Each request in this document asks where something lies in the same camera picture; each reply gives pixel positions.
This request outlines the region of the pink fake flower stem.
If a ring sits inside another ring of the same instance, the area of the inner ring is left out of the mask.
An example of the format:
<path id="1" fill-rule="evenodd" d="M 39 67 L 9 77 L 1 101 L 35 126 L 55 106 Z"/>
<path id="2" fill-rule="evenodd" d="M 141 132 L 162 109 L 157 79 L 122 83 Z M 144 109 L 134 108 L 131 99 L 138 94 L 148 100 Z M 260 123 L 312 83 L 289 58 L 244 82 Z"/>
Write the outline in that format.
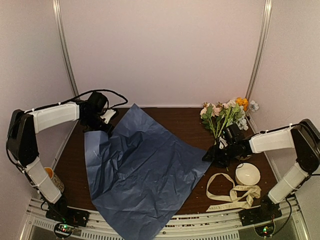
<path id="1" fill-rule="evenodd" d="M 219 102 L 213 107 L 212 116 L 214 117 L 214 138 L 218 139 L 222 134 L 223 128 L 233 123 L 236 115 L 237 103 L 235 99 L 229 100 L 227 103 Z"/>

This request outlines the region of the light blue fake flower stem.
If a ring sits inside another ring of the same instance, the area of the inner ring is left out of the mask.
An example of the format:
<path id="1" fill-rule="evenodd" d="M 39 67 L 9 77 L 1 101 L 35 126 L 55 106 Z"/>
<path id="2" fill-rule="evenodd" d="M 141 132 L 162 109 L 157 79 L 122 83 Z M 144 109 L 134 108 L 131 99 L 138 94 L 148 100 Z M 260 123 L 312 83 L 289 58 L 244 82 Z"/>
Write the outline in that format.
<path id="1" fill-rule="evenodd" d="M 247 98 L 241 97 L 238 97 L 235 102 L 239 105 L 240 108 L 235 123 L 237 124 L 240 130 L 247 131 L 249 129 L 249 113 L 256 112 L 260 108 L 259 104 L 254 100 L 248 101 Z"/>

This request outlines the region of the orange fake flower stem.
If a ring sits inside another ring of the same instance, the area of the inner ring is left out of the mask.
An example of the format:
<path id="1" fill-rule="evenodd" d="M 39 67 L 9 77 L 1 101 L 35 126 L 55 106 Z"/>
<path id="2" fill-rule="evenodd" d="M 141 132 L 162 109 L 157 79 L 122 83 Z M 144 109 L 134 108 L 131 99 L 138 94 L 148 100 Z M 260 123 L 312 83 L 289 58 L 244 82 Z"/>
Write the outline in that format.
<path id="1" fill-rule="evenodd" d="M 249 102 L 246 98 L 234 98 L 229 100 L 226 105 L 227 107 L 227 121 L 226 127 L 236 124 L 240 130 L 248 130 L 248 123 L 246 120 L 246 111 L 249 106 Z"/>

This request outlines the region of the blue wrapping paper sheet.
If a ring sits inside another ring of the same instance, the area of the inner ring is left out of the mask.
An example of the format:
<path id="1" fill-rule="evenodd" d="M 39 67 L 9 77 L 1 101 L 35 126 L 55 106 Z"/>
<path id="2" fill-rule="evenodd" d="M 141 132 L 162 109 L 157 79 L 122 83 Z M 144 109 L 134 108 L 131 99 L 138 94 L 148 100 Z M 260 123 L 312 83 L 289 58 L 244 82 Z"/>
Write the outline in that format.
<path id="1" fill-rule="evenodd" d="M 154 239 L 210 166 L 137 105 L 111 135 L 86 132 L 84 153 L 91 201 L 126 240 Z"/>

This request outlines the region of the cream rose fake flower stem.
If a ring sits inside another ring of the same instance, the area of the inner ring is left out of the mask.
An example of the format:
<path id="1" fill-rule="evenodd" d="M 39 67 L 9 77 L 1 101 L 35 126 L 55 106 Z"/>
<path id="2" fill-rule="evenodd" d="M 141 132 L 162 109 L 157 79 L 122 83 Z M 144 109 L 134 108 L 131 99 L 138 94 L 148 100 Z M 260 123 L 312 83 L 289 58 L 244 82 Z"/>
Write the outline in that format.
<path id="1" fill-rule="evenodd" d="M 205 102 L 200 111 L 201 123 L 215 138 L 218 137 L 218 124 L 216 118 L 220 115 L 221 108 L 213 103 Z"/>

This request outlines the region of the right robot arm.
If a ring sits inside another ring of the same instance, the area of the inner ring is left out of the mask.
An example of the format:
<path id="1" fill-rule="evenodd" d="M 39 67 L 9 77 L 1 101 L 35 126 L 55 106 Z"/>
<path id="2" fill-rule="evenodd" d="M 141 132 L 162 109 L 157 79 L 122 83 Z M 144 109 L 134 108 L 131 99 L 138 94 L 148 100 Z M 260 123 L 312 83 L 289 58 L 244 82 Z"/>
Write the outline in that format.
<path id="1" fill-rule="evenodd" d="M 320 131 L 308 118 L 249 137 L 232 124 L 222 130 L 222 140 L 225 146 L 211 146 L 202 158 L 204 162 L 226 168 L 235 158 L 265 154 L 276 170 L 284 167 L 281 178 L 256 210 L 261 221 L 268 220 L 276 212 L 276 205 L 296 192 L 320 167 Z"/>

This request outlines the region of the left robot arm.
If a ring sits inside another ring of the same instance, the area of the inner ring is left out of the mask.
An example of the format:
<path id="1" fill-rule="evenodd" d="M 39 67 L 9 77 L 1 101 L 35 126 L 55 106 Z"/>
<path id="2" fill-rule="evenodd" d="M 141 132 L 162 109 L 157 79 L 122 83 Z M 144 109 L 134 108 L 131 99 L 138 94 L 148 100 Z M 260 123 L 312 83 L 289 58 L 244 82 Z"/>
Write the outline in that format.
<path id="1" fill-rule="evenodd" d="M 16 109 L 7 133 L 5 147 L 9 160 L 26 176 L 61 222 L 69 221 L 72 211 L 63 192 L 51 180 L 41 162 L 37 135 L 49 128 L 75 121 L 90 131 L 111 133 L 114 127 L 110 121 L 118 111 L 109 106 L 109 100 L 103 93 L 91 91 L 89 95 L 86 100 L 72 98 L 30 110 Z"/>

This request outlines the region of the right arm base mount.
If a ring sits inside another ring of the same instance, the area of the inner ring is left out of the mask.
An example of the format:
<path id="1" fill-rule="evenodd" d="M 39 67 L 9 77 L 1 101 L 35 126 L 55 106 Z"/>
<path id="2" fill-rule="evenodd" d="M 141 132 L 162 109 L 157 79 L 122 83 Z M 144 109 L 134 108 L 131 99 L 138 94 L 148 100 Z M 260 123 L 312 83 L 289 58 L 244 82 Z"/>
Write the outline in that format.
<path id="1" fill-rule="evenodd" d="M 243 209 L 238 214 L 243 227 L 271 221 L 283 215 L 280 209 L 263 211 L 261 207 Z"/>

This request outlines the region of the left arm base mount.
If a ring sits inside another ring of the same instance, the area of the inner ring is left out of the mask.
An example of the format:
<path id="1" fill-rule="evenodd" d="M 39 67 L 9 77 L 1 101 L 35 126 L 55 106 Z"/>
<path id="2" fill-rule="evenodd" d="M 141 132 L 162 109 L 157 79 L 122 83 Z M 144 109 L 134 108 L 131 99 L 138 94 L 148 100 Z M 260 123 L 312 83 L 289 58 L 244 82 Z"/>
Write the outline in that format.
<path id="1" fill-rule="evenodd" d="M 66 223 L 75 227 L 86 227 L 89 220 L 90 213 L 86 210 L 80 210 L 75 208 L 67 208 L 67 212 L 64 214 L 58 214 L 52 208 L 50 208 L 45 217 L 56 222 Z"/>

